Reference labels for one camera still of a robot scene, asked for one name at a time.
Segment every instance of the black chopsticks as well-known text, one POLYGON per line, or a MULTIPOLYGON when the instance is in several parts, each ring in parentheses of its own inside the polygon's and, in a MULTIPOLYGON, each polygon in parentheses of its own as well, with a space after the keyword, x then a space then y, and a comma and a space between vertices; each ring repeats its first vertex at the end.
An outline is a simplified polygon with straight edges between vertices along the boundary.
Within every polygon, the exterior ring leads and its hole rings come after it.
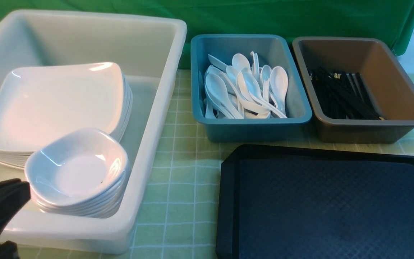
POLYGON ((322 67, 311 74, 324 114, 335 119, 384 120, 373 108, 360 73, 327 72, 322 67))

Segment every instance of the stack of plates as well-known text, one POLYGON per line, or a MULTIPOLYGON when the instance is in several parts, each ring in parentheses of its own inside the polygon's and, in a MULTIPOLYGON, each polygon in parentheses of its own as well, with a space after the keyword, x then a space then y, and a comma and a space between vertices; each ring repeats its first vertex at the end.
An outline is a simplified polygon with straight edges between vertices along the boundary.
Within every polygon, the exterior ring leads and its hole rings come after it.
POLYGON ((120 141, 132 100, 115 63, 15 69, 0 89, 0 164, 23 169, 33 152, 85 127, 120 141))

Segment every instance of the white plastic bin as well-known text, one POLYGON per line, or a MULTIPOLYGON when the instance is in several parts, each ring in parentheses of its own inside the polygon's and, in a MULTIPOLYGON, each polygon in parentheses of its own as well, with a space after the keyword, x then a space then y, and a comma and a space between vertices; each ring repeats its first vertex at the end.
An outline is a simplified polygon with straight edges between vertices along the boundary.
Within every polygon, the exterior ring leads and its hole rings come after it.
MULTIPOLYGON (((118 212, 106 219, 74 217, 42 213, 29 202, 0 241, 110 254, 128 249, 186 31, 186 23, 174 19, 47 10, 17 10, 0 22, 0 86, 17 67, 110 61, 120 65, 134 95, 121 141, 133 170, 118 212)), ((25 180, 23 171, 0 165, 0 181, 11 178, 25 180)))

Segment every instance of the green tablecloth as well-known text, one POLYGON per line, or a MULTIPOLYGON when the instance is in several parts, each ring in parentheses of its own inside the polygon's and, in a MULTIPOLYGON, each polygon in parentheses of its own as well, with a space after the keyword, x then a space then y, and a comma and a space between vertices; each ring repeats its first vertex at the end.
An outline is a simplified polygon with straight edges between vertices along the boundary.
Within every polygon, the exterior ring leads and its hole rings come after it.
POLYGON ((0 20, 17 9, 82 10, 177 18, 188 25, 180 69, 198 34, 372 37, 397 55, 414 28, 414 0, 0 0, 0 20))

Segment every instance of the blue plastic bin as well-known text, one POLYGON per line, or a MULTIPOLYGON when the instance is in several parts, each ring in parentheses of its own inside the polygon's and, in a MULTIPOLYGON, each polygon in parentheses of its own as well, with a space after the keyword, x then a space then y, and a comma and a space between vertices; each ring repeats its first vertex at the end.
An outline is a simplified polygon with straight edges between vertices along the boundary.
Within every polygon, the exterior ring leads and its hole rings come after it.
POLYGON ((194 118, 203 124, 207 138, 213 142, 280 141, 292 129, 312 117, 306 92, 286 41, 276 35, 206 34, 191 40, 191 98, 194 118), (289 118, 207 119, 205 118, 204 73, 211 54, 231 64, 234 54, 241 53, 252 64, 250 52, 258 54, 260 66, 281 66, 289 74, 286 113, 289 118))

